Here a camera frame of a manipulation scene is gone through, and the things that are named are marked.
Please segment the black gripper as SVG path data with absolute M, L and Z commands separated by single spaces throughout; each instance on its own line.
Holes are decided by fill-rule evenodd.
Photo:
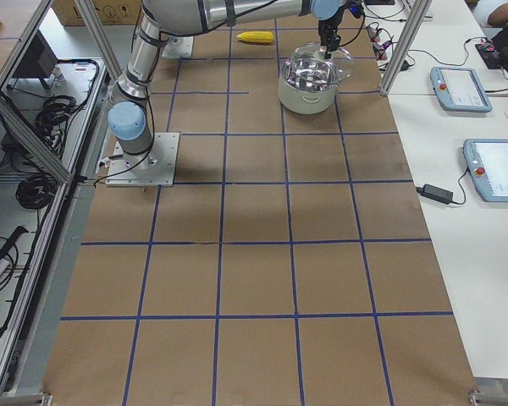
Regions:
M 331 48 L 340 46 L 338 33 L 345 11 L 359 19 L 364 15 L 361 1 L 317 1 L 318 34 L 323 43 L 323 58 L 331 57 Z

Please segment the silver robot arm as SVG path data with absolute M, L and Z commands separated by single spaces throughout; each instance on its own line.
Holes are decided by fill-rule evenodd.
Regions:
M 285 60 L 230 54 L 191 60 L 179 69 L 179 115 L 199 124 L 208 112 L 224 121 L 229 181 L 269 178 L 271 167 L 284 161 L 277 132 L 282 112 L 317 118 L 334 104 L 355 68 L 338 33 L 345 11 L 361 11 L 351 1 L 145 1 L 141 11 L 130 60 L 113 87 L 108 125 L 122 149 L 126 174 L 146 183 L 174 163 L 174 151 L 161 145 L 147 121 L 152 78 L 174 38 L 220 41 L 244 23 L 309 14 L 318 21 L 318 40 Z

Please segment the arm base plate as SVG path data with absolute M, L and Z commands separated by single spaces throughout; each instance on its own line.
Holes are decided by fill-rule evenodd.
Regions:
M 116 142 L 114 154 L 121 157 L 111 161 L 105 184 L 108 187 L 172 186 L 179 137 L 180 133 L 156 133 L 148 157 L 125 154 Z
M 163 47 L 161 58 L 163 59 L 187 59 L 191 58 L 193 51 L 193 36 L 170 36 Z

